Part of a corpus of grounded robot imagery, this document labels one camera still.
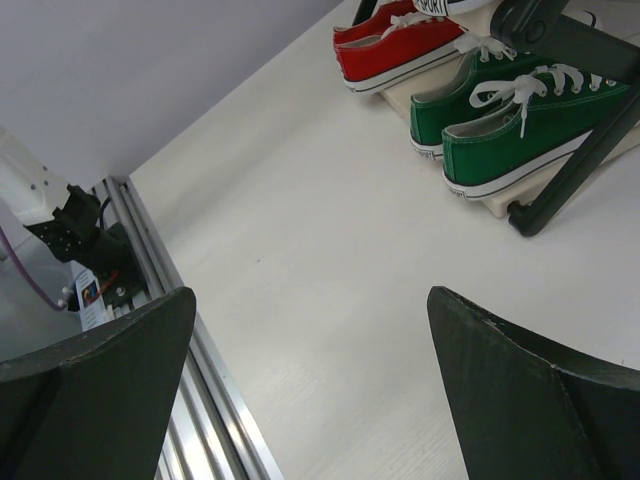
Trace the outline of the aluminium mounting rail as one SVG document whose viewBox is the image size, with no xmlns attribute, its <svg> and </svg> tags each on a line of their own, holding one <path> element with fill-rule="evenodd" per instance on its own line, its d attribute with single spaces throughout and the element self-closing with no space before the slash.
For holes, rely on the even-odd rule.
<svg viewBox="0 0 640 480">
<path fill-rule="evenodd" d="M 133 181 L 106 177 L 92 191 L 122 223 L 146 287 L 118 316 L 183 285 Z M 283 474 L 200 316 L 176 393 L 157 479 L 281 479 Z"/>
</svg>

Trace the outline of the grey sneaker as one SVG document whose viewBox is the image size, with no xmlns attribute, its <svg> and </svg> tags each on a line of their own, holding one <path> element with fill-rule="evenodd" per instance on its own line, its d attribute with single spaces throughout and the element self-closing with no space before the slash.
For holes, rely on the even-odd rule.
<svg viewBox="0 0 640 480">
<path fill-rule="evenodd" d="M 483 8 L 492 0 L 413 0 L 414 7 L 431 17 L 452 17 Z"/>
</svg>

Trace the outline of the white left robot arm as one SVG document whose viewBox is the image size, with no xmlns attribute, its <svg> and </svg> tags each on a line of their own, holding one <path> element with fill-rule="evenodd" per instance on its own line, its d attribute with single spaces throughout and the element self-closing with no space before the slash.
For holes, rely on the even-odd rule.
<svg viewBox="0 0 640 480">
<path fill-rule="evenodd" d="M 46 167 L 1 130 L 1 200 L 54 257 L 109 276 L 129 261 L 122 239 L 98 225 L 102 203 Z"/>
</svg>

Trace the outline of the green sneaker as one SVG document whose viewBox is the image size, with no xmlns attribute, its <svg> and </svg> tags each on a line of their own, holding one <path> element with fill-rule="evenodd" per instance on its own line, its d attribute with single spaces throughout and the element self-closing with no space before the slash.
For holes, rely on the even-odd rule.
<svg viewBox="0 0 640 480">
<path fill-rule="evenodd" d="M 410 138 L 414 149 L 431 160 L 443 157 L 442 131 L 454 124 L 480 118 L 492 107 L 475 107 L 469 98 L 476 86 L 495 80 L 512 80 L 542 62 L 531 53 L 518 53 L 491 37 L 466 33 L 454 41 L 462 54 L 453 79 L 431 91 L 411 97 Z"/>
<path fill-rule="evenodd" d="M 442 133 L 448 189 L 465 200 L 488 199 L 567 159 L 628 90 L 559 63 L 479 84 L 469 103 L 493 109 Z"/>
</svg>

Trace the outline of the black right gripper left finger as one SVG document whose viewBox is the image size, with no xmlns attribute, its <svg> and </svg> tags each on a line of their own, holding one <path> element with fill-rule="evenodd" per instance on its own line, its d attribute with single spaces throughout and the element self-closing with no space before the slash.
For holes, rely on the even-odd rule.
<svg viewBox="0 0 640 480">
<path fill-rule="evenodd" d="M 2 362 L 2 478 L 154 478 L 195 315 L 180 287 Z"/>
</svg>

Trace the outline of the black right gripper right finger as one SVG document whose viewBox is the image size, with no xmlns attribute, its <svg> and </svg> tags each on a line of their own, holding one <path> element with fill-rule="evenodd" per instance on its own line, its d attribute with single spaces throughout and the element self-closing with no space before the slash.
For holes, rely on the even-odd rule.
<svg viewBox="0 0 640 480">
<path fill-rule="evenodd" d="M 636 479 L 639 373 L 442 286 L 427 315 L 471 479 Z"/>
</svg>

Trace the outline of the beige three-tier shoe shelf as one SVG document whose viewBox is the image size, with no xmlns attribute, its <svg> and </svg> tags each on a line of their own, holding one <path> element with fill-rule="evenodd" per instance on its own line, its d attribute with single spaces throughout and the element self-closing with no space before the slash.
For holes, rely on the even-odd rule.
<svg viewBox="0 0 640 480">
<path fill-rule="evenodd" d="M 411 143 L 468 201 L 511 201 L 532 178 L 557 171 L 628 93 L 625 84 L 440 16 L 427 1 L 386 3 L 336 30 L 333 48 L 357 93 L 421 77 L 409 99 Z"/>
</svg>

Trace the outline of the red sneaker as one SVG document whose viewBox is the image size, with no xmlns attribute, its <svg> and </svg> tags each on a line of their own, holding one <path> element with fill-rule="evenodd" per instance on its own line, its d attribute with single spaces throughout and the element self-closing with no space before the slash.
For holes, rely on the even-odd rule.
<svg viewBox="0 0 640 480">
<path fill-rule="evenodd" d="M 456 58 L 462 28 L 420 12 L 393 15 L 382 32 L 334 46 L 347 88 L 374 94 Z"/>
<path fill-rule="evenodd" d="M 348 28 L 333 29 L 333 44 L 341 45 L 373 35 L 379 35 L 391 25 L 392 16 L 416 13 L 411 0 L 388 1 L 381 5 L 371 18 Z"/>
</svg>

